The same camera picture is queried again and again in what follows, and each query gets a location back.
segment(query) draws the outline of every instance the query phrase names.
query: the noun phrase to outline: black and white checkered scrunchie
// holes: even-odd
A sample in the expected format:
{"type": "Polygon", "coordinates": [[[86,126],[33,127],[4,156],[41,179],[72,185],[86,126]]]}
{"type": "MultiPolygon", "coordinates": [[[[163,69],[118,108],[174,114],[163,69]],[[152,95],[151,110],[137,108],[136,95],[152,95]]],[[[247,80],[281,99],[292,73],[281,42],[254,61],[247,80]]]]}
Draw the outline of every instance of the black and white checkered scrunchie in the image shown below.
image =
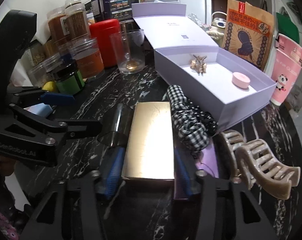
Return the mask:
{"type": "Polygon", "coordinates": [[[187,106],[187,98],[181,87],[169,86],[166,94],[171,106],[173,125],[178,130],[179,138],[190,150],[195,152],[203,150],[210,141],[206,128],[187,106]]]}

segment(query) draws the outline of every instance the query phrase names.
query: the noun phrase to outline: screw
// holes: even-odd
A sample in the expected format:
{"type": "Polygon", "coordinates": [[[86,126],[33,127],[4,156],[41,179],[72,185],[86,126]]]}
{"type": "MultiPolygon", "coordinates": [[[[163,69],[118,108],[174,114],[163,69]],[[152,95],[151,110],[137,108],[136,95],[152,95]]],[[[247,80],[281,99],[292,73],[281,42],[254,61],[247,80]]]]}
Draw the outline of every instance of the screw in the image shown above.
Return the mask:
{"type": "Polygon", "coordinates": [[[100,171],[91,171],[92,177],[100,177],[100,171]]]}
{"type": "Polygon", "coordinates": [[[239,177],[234,177],[234,178],[232,178],[231,180],[232,180],[233,183],[236,183],[236,184],[242,182],[241,178],[239,178],[239,177]]]}
{"type": "Polygon", "coordinates": [[[54,138],[51,138],[51,137],[48,137],[46,139],[46,144],[55,144],[56,143],[56,140],[54,138]]]}
{"type": "Polygon", "coordinates": [[[198,170],[198,171],[196,171],[195,174],[198,177],[205,177],[208,173],[206,171],[204,171],[204,170],[198,170]]]}

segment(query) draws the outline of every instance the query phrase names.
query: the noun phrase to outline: purple box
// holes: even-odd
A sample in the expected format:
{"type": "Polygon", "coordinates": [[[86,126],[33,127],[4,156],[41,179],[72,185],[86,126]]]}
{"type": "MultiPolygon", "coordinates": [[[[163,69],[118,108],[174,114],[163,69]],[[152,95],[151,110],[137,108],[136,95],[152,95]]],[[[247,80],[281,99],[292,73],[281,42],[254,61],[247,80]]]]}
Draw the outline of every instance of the purple box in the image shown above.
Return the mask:
{"type": "Polygon", "coordinates": [[[189,18],[185,4],[137,3],[133,18],[155,50],[155,69],[169,84],[219,122],[218,132],[241,122],[269,103],[275,82],[265,73],[218,45],[189,18]],[[194,56],[207,56],[206,73],[190,69],[194,56]],[[251,80],[247,90],[232,83],[232,73],[251,80]]]}

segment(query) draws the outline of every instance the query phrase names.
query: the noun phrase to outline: pink cup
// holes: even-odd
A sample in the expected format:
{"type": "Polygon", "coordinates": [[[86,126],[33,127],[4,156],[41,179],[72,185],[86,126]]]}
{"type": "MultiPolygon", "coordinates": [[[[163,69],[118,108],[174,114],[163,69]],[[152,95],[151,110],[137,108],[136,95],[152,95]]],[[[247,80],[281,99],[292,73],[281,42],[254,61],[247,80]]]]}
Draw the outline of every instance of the pink cup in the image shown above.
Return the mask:
{"type": "Polygon", "coordinates": [[[302,67],[281,50],[276,50],[272,79],[276,82],[270,101],[280,106],[292,89],[302,67]]]}
{"type": "Polygon", "coordinates": [[[302,47],[297,44],[295,41],[290,39],[289,37],[279,34],[278,35],[278,42],[276,43],[277,49],[284,52],[288,55],[291,59],[296,61],[297,63],[302,64],[302,47]]]}

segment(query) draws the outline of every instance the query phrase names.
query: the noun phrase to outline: panda illustration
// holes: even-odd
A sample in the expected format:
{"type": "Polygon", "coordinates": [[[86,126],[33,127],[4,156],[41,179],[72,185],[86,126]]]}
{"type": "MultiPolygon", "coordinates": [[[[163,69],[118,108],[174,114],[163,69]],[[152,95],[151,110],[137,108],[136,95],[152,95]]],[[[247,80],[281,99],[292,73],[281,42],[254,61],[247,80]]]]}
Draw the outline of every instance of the panda illustration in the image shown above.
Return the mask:
{"type": "Polygon", "coordinates": [[[282,90],[285,91],[286,89],[284,88],[284,86],[286,85],[287,82],[287,77],[285,75],[281,75],[278,77],[278,80],[276,81],[276,88],[278,90],[282,90]]]}

